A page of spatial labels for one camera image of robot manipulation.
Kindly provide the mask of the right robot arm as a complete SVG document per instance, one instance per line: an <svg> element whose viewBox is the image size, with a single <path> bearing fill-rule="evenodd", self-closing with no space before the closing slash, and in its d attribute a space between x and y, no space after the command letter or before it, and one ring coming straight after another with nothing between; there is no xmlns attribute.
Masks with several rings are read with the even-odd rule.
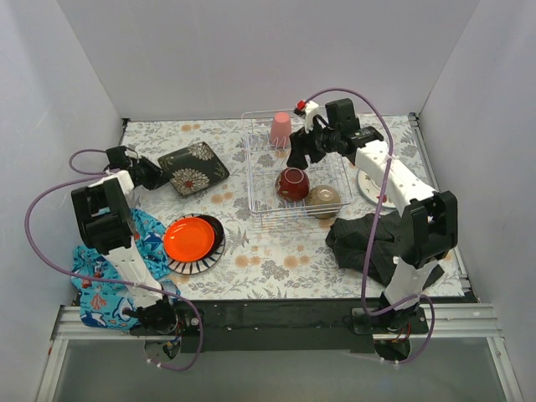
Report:
<svg viewBox="0 0 536 402"><path fill-rule="evenodd" d="M336 152L366 172L379 184L381 197L394 203L400 216L394 274L378 309L365 308L359 322L395 333L415 316L430 274L457 244L457 200L452 192L423 183L396 159L388 134L362 127L349 98L329 102L325 109L321 113L313 100L296 104L294 112L304 125L290 136L287 165L305 169Z"/></svg>

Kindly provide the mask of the pink plastic cup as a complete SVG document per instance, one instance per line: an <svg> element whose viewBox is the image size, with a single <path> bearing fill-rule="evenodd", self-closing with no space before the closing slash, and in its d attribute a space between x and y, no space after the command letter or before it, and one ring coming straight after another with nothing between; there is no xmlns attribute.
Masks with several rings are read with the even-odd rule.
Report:
<svg viewBox="0 0 536 402"><path fill-rule="evenodd" d="M276 148L289 145L291 135L291 118L284 112L277 112L271 123L270 144Z"/></svg>

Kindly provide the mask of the black floral square plate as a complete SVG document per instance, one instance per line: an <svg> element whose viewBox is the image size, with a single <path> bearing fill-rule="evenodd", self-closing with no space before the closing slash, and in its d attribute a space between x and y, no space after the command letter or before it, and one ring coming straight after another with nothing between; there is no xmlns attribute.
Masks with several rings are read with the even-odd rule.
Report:
<svg viewBox="0 0 536 402"><path fill-rule="evenodd" d="M206 142L197 142L158 158L168 181L180 196L187 197L221 183L228 168Z"/></svg>

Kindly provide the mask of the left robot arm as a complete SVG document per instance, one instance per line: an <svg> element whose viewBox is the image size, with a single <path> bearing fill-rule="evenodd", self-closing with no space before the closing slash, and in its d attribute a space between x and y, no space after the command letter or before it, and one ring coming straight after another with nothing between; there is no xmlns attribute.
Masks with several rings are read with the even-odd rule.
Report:
<svg viewBox="0 0 536 402"><path fill-rule="evenodd" d="M88 327L175 331L178 314L163 290L170 273L163 224L126 200L134 188L160 188L163 170L125 146L105 151L112 174L71 193L83 244L75 248L71 281Z"/></svg>

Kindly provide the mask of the red floral bowl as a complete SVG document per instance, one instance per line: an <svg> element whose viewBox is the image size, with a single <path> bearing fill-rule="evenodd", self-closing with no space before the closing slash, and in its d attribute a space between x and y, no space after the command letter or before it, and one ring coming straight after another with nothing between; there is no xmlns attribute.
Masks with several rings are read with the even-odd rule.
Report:
<svg viewBox="0 0 536 402"><path fill-rule="evenodd" d="M288 167L278 175L275 189L277 196L282 200L300 202L309 194L309 178L303 170Z"/></svg>

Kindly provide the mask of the beige bowl black inside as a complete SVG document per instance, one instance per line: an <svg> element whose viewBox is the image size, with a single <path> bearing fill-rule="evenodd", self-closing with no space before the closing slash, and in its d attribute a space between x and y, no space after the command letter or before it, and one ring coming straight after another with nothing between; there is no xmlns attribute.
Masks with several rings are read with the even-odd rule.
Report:
<svg viewBox="0 0 536 402"><path fill-rule="evenodd" d="M306 212L317 219L330 219L338 214L341 208L338 191L328 185L312 188L305 199Z"/></svg>

